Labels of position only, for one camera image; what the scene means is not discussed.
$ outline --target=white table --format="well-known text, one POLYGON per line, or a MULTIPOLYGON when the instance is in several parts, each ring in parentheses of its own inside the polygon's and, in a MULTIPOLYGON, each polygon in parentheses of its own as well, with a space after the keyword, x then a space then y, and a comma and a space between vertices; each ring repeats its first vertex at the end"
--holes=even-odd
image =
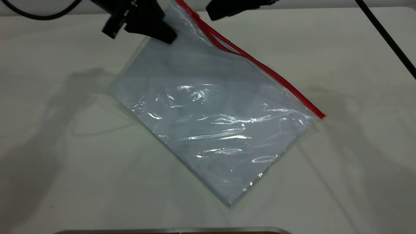
MULTIPOLYGON (((416 12, 373 11, 416 63, 416 12)), ((201 16, 327 118, 228 209, 110 95, 144 36, 108 38, 107 15, 2 17, 1 233, 416 230, 416 81, 361 10, 201 16)))

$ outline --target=red zip strip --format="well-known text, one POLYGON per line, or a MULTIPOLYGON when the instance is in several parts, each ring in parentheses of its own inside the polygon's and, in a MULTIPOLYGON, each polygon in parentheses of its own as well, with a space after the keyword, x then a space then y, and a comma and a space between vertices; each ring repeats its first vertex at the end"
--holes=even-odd
POLYGON ((208 37, 208 39, 219 49, 224 50, 229 53, 233 53, 236 55, 243 56, 247 59, 249 59, 251 62, 256 64, 259 68, 261 68, 263 71, 265 71, 269 76, 271 76, 273 79, 275 79, 277 82, 279 82, 281 85, 283 85, 285 88, 287 88, 292 94, 297 97, 307 108, 309 108, 312 112, 314 112, 320 119, 323 119, 325 117, 325 114, 322 113, 316 106, 312 104, 305 96, 302 95, 293 85, 291 85, 287 80, 285 80, 281 75, 279 75, 277 72, 273 71, 266 65, 262 64, 261 62, 257 61, 255 58, 253 58, 251 55, 249 55, 244 50, 240 49, 238 46, 233 44, 231 41, 229 41, 227 38, 223 37, 221 34, 219 34, 217 31, 215 31, 213 28, 211 28, 208 24, 206 24, 198 15, 198 13, 194 12, 185 2, 184 0, 176 0, 177 4, 182 7, 188 15, 195 21, 195 23, 198 25, 198 27, 205 33, 205 35, 208 37), (229 50, 224 45, 222 45, 215 37, 219 38, 221 41, 223 41, 225 44, 229 45, 231 48, 235 49, 238 53, 229 50))

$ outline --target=clear plastic bag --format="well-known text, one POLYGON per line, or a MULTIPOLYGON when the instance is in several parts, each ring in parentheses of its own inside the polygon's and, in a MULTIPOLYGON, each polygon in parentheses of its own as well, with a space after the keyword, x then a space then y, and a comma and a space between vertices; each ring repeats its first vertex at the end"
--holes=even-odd
POLYGON ((324 114, 182 0, 165 22, 177 39, 150 39, 113 94, 231 206, 324 114))

